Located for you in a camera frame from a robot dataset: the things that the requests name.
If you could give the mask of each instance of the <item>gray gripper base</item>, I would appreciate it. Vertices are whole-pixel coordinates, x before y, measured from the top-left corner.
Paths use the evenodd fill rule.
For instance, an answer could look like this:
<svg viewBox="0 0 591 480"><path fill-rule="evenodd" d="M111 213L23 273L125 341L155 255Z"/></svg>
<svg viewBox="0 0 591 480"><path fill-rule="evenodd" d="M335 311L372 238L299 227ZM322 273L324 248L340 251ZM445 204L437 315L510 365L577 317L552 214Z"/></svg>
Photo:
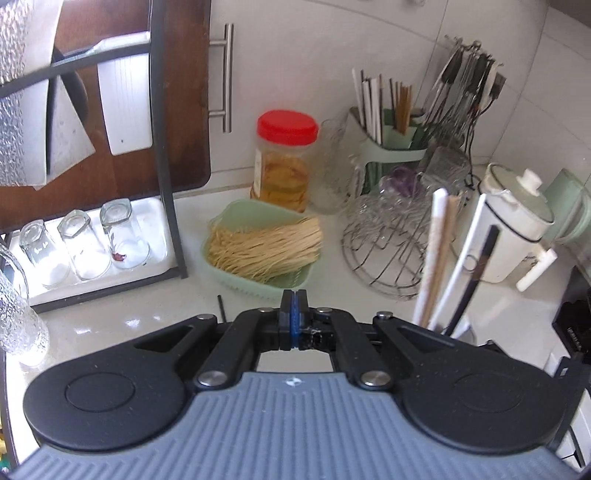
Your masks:
<svg viewBox="0 0 591 480"><path fill-rule="evenodd" d="M344 374L246 373L201 393L155 440L105 455L41 447L13 480L569 480L543 447L478 456L415 429L385 393Z"/></svg>

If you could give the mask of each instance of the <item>white cabinet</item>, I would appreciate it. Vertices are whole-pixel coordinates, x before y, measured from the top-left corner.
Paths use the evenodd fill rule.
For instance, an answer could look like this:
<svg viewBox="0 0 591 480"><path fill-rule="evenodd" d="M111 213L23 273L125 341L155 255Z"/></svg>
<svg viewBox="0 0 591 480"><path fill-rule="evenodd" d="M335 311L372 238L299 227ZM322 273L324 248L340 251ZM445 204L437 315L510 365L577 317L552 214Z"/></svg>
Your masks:
<svg viewBox="0 0 591 480"><path fill-rule="evenodd" d="M418 93L434 46L396 25L303 0L212 0L210 38L222 38L226 23L235 25L232 133L210 119L213 172L252 167L256 120L267 110L321 122L352 106L353 67ZM222 55L210 49L210 109L222 106Z"/></svg>

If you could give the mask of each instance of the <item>white chopstick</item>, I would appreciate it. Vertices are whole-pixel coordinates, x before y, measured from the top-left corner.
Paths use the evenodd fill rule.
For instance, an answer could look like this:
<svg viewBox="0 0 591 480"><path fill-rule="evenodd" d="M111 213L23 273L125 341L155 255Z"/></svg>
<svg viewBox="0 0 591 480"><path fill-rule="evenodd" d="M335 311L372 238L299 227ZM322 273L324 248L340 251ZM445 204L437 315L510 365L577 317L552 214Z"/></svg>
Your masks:
<svg viewBox="0 0 591 480"><path fill-rule="evenodd" d="M427 306L429 292L433 286L433 276L437 258L439 256L441 239L443 237L443 225L447 210L447 191L438 189L433 193L433 202L431 204L431 224L429 226L429 243L427 245L427 255L423 267L423 276L421 278L421 288L418 292L417 304L414 307L413 323L419 325L423 318L423 312Z"/></svg>
<svg viewBox="0 0 591 480"><path fill-rule="evenodd" d="M361 83L359 82L359 77L357 77L357 72L355 69L352 70L353 73L353 85L355 86L355 97L357 99L357 108L359 109L359 123L361 123L361 127L365 128L365 110L363 108L363 93L361 92Z"/></svg>
<svg viewBox="0 0 591 480"><path fill-rule="evenodd" d="M378 87L378 79L372 78L371 79L371 108L372 108L372 138L376 141L376 143L381 143L382 132L379 128L379 87Z"/></svg>
<svg viewBox="0 0 591 480"><path fill-rule="evenodd" d="M374 138L372 135L374 126L372 123L373 115L371 109L371 94L369 93L369 80L363 81L363 104L365 106L365 131L370 137Z"/></svg>
<svg viewBox="0 0 591 480"><path fill-rule="evenodd" d="M460 252L459 257L457 258L456 266L453 269L452 276L447 282L445 292L443 293L441 300L437 303L435 313L429 321L429 330L434 330L437 326L437 321L443 313L445 304L447 303L450 295L452 294L453 289L456 286L457 279L460 277L460 273L462 272L462 268L464 267L464 263L466 262L466 258L468 256L468 251L470 250L472 242L474 241L474 236L476 235L476 227L478 226L478 222L480 221L480 217L482 216L482 210L484 209L485 202L486 195L480 195L480 197L478 198L478 204L476 205L476 210L474 211L474 217L472 217L472 223L470 224L470 228L468 230L468 235L466 235L464 246L462 247L462 251Z"/></svg>

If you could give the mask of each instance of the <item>jar of pickled food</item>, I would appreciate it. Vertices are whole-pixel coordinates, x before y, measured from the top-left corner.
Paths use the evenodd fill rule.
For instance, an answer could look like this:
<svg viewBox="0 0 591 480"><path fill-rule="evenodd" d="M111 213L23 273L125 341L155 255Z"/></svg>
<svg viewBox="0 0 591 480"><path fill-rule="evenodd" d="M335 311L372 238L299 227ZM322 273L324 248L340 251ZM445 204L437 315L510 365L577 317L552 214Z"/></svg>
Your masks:
<svg viewBox="0 0 591 480"><path fill-rule="evenodd" d="M308 204L308 156L317 137L318 124L304 113L271 110L261 115L251 198L303 212Z"/></svg>

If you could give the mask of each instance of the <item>black metal rack frame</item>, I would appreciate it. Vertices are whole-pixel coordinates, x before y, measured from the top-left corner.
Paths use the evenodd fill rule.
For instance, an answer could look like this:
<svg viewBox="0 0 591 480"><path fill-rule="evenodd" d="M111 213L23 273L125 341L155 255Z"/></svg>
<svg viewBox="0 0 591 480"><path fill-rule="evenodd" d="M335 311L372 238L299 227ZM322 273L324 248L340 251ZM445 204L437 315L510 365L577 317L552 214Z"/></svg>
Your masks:
<svg viewBox="0 0 591 480"><path fill-rule="evenodd" d="M174 277L187 277L187 265L183 254L177 215L174 209L173 187L170 178L170 166L167 156L165 116L164 116L164 14L165 0L150 0L148 14L148 32L150 41L109 50L92 51L93 46L76 50L64 55L64 59L51 63L49 66L31 72L10 82L0 85L0 98L23 90L44 80L52 79L76 70L94 66L109 60L121 59L147 53L150 58L150 107L152 122L152 148L160 187L160 198L164 205L168 229L173 242L173 250L177 266L153 277L142 278L120 286L113 286L88 292L65 299L50 301L34 307L37 313L59 309L69 305L82 303L114 293L142 287L161 280Z"/></svg>

